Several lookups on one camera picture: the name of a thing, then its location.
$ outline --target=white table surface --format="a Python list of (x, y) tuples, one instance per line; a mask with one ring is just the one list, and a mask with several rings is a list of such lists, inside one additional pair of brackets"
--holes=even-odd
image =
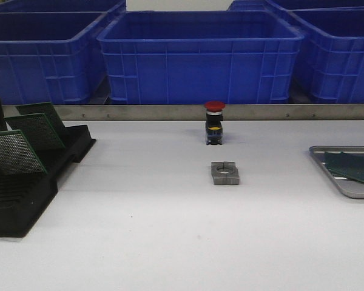
[[(23, 239), (0, 239), (0, 290), (361, 290), (364, 200), (310, 146), (364, 146), (364, 121), (88, 124), (98, 141)], [(235, 161), (239, 186), (214, 186)]]

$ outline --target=metal tray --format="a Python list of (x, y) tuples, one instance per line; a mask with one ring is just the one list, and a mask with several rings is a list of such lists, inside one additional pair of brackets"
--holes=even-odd
[(315, 146), (311, 147), (310, 154), (312, 158), (317, 162), (324, 173), (329, 177), (330, 180), (335, 184), (335, 186), (340, 190), (342, 194), (350, 198), (364, 199), (364, 184), (356, 182), (353, 180), (346, 179), (341, 176), (333, 175), (325, 167), (325, 152), (331, 153), (352, 153), (357, 156), (364, 157), (364, 147), (323, 147)]

